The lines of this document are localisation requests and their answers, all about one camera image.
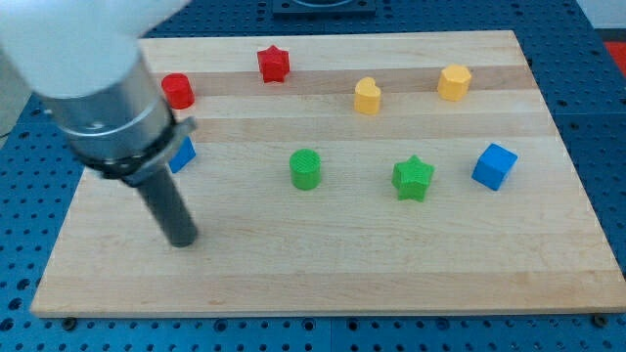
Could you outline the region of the silver cylindrical tool flange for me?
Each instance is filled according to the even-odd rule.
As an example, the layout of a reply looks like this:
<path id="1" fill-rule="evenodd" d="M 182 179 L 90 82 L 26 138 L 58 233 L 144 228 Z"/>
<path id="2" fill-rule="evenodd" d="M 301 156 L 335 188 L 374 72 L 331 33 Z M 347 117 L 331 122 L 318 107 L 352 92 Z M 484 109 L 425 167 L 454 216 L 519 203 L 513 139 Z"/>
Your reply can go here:
<path id="1" fill-rule="evenodd" d="M 178 121 L 140 58 L 115 84 L 72 98 L 40 97 L 85 166 L 138 187 L 166 170 L 197 128 Z"/>

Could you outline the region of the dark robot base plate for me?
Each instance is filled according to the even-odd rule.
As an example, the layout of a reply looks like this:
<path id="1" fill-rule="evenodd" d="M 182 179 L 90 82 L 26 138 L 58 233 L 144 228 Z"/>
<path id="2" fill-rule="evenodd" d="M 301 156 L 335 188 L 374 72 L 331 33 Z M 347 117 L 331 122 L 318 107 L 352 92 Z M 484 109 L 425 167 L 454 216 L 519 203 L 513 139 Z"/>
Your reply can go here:
<path id="1" fill-rule="evenodd" d="M 274 17 L 373 15 L 376 0 L 271 0 Z"/>

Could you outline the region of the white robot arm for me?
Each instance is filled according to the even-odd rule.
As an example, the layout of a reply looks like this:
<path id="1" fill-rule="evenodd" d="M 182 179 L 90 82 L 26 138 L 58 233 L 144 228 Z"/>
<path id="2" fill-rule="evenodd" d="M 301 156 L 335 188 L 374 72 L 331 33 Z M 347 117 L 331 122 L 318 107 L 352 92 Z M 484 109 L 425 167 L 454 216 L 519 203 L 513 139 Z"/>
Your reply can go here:
<path id="1" fill-rule="evenodd" d="M 177 121 L 139 40 L 185 7 L 182 0 L 4 1 L 1 48 L 51 111 L 85 166 L 138 190 L 169 243 L 198 228 L 167 167 L 195 129 Z"/>

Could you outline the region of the blue block behind arm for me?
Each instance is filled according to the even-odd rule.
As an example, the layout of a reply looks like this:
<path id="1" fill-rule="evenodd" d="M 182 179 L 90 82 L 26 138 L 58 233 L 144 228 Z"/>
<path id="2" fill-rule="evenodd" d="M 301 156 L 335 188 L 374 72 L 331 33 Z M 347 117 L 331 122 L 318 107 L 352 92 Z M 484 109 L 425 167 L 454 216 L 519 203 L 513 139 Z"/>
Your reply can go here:
<path id="1" fill-rule="evenodd" d="M 172 173 L 178 173 L 196 157 L 196 150 L 190 137 L 186 137 L 178 151 L 168 161 Z"/>

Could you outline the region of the dark grey pointer rod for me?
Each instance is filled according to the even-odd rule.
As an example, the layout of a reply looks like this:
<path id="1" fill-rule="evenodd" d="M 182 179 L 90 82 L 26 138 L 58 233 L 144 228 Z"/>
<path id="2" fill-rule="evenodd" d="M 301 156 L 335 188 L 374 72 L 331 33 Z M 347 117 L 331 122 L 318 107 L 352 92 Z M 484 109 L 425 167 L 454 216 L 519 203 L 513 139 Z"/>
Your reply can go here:
<path id="1" fill-rule="evenodd" d="M 167 168 L 142 181 L 137 191 L 172 246 L 185 247 L 196 240 L 198 228 Z"/>

